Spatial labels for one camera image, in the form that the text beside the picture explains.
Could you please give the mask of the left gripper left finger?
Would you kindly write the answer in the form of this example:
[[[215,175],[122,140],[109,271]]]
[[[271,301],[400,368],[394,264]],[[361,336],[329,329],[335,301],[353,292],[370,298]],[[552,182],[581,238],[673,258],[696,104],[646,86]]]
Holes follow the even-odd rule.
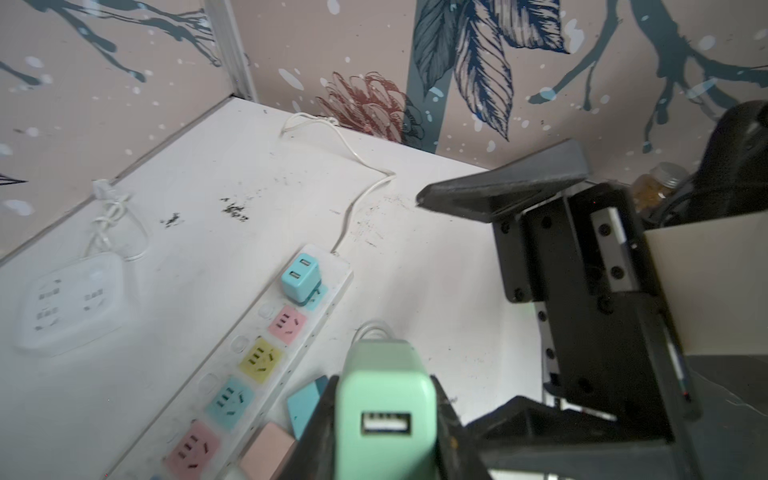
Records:
[[[334,418],[338,376],[328,379],[311,420],[301,438],[296,440],[279,479],[334,478]]]

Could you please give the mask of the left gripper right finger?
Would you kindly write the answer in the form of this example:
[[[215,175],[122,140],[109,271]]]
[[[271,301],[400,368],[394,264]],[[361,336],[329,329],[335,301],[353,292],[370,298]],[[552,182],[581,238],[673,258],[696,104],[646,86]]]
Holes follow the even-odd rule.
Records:
[[[431,376],[437,397],[436,465],[442,480],[491,480],[474,440],[461,423],[436,376]]]

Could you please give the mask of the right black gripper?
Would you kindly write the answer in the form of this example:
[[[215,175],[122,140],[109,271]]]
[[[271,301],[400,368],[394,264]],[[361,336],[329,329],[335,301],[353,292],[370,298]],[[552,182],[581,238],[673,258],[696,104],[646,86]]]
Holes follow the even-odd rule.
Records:
[[[535,310],[544,389],[567,403],[518,396],[468,432],[490,469],[698,479],[688,426],[701,411],[628,191],[603,183],[535,206],[590,175],[568,139],[416,196],[420,208],[493,223],[505,294]]]

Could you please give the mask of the green plug adapter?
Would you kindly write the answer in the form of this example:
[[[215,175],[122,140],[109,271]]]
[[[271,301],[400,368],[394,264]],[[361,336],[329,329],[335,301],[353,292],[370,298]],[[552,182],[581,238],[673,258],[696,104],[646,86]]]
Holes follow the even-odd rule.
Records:
[[[336,479],[433,479],[437,394],[414,347],[360,340],[336,387]]]

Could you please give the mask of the white colourful power strip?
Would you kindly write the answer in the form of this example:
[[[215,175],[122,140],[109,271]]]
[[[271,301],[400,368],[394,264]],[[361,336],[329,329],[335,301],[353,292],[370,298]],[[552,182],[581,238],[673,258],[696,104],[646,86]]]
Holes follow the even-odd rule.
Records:
[[[352,283],[351,265],[307,244],[318,290],[303,305],[272,282],[107,473],[109,479],[221,479],[256,433]]]

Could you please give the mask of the teal plug adapter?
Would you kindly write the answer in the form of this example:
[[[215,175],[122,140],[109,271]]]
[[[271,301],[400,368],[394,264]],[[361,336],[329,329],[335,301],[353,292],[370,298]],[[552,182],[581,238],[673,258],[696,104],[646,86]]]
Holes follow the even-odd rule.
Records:
[[[322,283],[318,261],[309,254],[299,254],[282,273],[280,283],[289,300],[305,305]]]
[[[296,440],[301,438],[308,426],[328,381],[328,377],[323,375],[288,396],[286,405],[293,436]]]

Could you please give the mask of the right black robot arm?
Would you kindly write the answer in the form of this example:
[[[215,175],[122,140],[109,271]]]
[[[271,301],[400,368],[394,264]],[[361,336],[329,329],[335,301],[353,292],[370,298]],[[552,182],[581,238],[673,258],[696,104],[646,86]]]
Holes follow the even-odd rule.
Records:
[[[437,475],[767,475],[767,105],[729,109],[649,214],[566,140],[433,183],[426,210],[492,226],[504,292],[535,309],[546,404],[463,424],[437,406]]]

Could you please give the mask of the pink plug adapter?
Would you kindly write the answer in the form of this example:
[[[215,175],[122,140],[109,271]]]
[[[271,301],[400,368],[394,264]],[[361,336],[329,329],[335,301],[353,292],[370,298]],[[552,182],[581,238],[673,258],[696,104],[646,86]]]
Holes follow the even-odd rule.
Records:
[[[295,445],[296,440],[291,434],[268,422],[245,451],[239,466],[247,479],[277,479]]]

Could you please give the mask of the glass jar with lid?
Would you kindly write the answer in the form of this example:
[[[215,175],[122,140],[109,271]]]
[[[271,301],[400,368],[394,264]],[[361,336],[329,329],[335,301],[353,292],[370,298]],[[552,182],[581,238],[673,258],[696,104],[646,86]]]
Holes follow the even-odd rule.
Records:
[[[691,174],[672,162],[661,162],[648,173],[640,175],[630,186],[635,210],[638,213],[653,210],[672,195]]]

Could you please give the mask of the small white power strip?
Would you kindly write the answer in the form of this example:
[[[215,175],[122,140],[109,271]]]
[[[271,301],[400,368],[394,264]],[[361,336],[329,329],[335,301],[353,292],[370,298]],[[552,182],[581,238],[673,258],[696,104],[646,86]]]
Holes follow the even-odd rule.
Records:
[[[96,254],[57,269],[27,290],[17,323],[18,349],[53,357],[119,329],[131,310],[125,262]]]

